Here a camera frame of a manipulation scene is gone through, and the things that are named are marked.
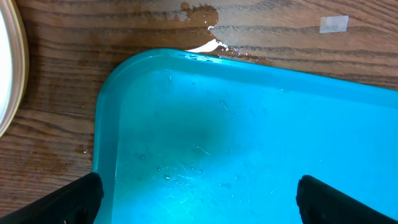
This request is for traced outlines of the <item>white plate with blue rim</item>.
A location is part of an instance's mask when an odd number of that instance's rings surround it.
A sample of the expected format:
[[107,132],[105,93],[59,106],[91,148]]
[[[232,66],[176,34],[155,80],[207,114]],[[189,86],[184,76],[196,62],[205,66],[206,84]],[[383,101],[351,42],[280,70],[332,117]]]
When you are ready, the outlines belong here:
[[1,0],[1,134],[16,115],[29,77],[29,48],[15,0]]

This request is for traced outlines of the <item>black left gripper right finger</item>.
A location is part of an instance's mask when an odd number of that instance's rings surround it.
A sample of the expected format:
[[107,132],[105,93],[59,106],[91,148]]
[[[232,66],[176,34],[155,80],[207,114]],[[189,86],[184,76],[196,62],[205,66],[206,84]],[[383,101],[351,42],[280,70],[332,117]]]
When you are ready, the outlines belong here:
[[303,224],[397,224],[311,175],[299,180],[296,202]]

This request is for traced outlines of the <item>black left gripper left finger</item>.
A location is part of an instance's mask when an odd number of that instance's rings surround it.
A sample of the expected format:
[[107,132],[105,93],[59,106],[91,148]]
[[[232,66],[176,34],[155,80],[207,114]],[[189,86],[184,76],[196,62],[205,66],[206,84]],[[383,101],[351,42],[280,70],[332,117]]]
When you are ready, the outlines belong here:
[[104,197],[96,172],[1,218],[1,224],[93,224]]

